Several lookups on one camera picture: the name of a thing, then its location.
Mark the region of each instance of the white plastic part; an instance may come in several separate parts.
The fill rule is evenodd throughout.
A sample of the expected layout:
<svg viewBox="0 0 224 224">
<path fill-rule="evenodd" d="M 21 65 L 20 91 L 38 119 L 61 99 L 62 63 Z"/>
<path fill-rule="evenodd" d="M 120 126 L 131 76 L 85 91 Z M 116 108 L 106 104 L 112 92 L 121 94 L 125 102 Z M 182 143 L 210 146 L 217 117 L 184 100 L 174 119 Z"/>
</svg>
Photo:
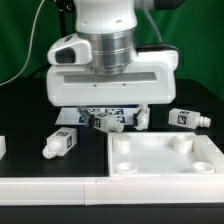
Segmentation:
<svg viewBox="0 0 224 224">
<path fill-rule="evenodd" d="M 108 132 L 122 132 L 124 130 L 124 125 L 117 120 L 115 116 L 95 112 L 94 114 L 94 128 L 105 133 Z"/>
<path fill-rule="evenodd" d="M 89 34 L 125 31 L 137 25 L 134 0 L 74 0 L 76 30 Z"/>
<path fill-rule="evenodd" d="M 0 160 L 6 153 L 5 136 L 0 136 Z"/>
<path fill-rule="evenodd" d="M 47 145 L 43 149 L 43 156 L 52 159 L 64 156 L 77 143 L 77 133 L 74 128 L 60 128 L 47 138 Z"/>
<path fill-rule="evenodd" d="M 85 65 L 92 61 L 91 45 L 87 40 L 81 39 L 77 34 L 73 34 L 59 39 L 48 51 L 48 62 L 52 65 L 60 65 L 56 60 L 56 53 L 63 49 L 70 48 L 75 52 L 75 62 L 73 65 Z"/>
<path fill-rule="evenodd" d="M 176 51 L 139 53 L 122 73 L 134 74 L 138 79 L 126 77 L 120 82 L 117 75 L 91 81 L 95 76 L 88 66 L 51 66 L 47 75 L 48 98 L 55 106 L 170 103 L 176 97 L 173 72 L 177 65 Z M 143 75 L 148 80 L 141 80 Z"/>
<path fill-rule="evenodd" d="M 135 129 L 141 131 L 148 128 L 150 110 L 147 104 L 140 104 L 138 110 L 139 114 L 137 116 L 137 126 L 135 126 Z"/>
<path fill-rule="evenodd" d="M 179 153 L 190 153 L 193 147 L 193 136 L 177 135 L 174 140 L 174 151 Z"/>
<path fill-rule="evenodd" d="M 196 129 L 198 126 L 208 128 L 211 119 L 202 117 L 198 112 L 174 108 L 169 112 L 169 124 L 191 129 Z"/>
<path fill-rule="evenodd" d="M 130 147 L 131 147 L 130 136 L 123 134 L 123 135 L 116 135 L 113 137 L 114 152 L 125 154 L 130 152 Z"/>
<path fill-rule="evenodd" d="M 192 164 L 192 173 L 214 173 L 215 168 L 213 165 L 205 162 L 196 162 Z"/>
<path fill-rule="evenodd" d="M 129 153 L 114 153 L 112 139 L 120 134 L 109 133 L 109 177 L 0 178 L 0 205 L 224 202 L 224 155 L 207 136 L 194 133 L 126 134 L 133 140 L 130 153 L 135 151 L 141 155 L 143 162 L 132 161 Z M 194 137 L 192 153 L 180 154 L 173 150 L 174 138 L 180 134 Z M 157 159 L 152 153 L 146 157 L 144 151 L 154 151 Z M 115 168 L 114 156 L 119 157 L 116 165 L 134 163 L 137 172 L 116 173 L 111 169 Z M 214 166 L 215 173 L 192 173 L 192 164 L 199 161 Z"/>
</svg>

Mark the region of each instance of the black cable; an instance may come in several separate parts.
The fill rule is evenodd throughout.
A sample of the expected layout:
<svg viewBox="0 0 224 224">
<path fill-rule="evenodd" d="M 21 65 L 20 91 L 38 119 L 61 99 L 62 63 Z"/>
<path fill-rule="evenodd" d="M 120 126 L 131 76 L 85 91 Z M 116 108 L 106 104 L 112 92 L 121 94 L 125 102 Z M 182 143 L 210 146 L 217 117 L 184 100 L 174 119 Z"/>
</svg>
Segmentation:
<svg viewBox="0 0 224 224">
<path fill-rule="evenodd" d="M 46 64 L 46 65 L 43 65 L 43 66 L 37 68 L 32 73 L 30 73 L 27 76 L 27 78 L 29 78 L 29 79 L 34 78 L 39 72 L 45 72 L 45 71 L 47 71 L 50 68 L 50 66 L 51 66 L 50 64 Z"/>
</svg>

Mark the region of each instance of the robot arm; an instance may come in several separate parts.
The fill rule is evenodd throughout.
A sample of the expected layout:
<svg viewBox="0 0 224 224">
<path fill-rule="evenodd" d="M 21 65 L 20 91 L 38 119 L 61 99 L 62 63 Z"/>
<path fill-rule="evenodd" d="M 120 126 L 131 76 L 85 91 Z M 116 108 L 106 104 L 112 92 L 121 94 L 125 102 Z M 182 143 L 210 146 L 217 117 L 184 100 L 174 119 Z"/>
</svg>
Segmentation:
<svg viewBox="0 0 224 224">
<path fill-rule="evenodd" d="M 50 102 L 56 106 L 147 105 L 175 98 L 174 50 L 137 52 L 135 7 L 144 0 L 73 0 L 77 33 L 57 41 L 48 52 Z M 145 0 L 150 9 L 176 8 L 183 0 Z M 146 128 L 146 106 L 137 126 Z"/>
</svg>

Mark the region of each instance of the green backdrop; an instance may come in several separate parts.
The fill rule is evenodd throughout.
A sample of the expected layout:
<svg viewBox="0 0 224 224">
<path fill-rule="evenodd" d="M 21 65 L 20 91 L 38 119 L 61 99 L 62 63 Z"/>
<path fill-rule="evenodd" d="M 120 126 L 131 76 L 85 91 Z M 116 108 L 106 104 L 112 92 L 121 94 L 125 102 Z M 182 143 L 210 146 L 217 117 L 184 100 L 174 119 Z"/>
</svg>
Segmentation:
<svg viewBox="0 0 224 224">
<path fill-rule="evenodd" d="M 40 0 L 0 0 L 0 81 L 17 74 L 26 59 L 30 31 Z M 156 39 L 144 15 L 137 12 L 138 43 Z M 224 1 L 186 0 L 175 11 L 153 11 L 164 42 L 182 52 L 176 78 L 199 81 L 224 100 Z M 66 15 L 69 33 L 75 15 Z M 49 47 L 60 37 L 56 6 L 46 0 L 37 24 L 31 60 L 23 77 L 47 63 Z"/>
</svg>

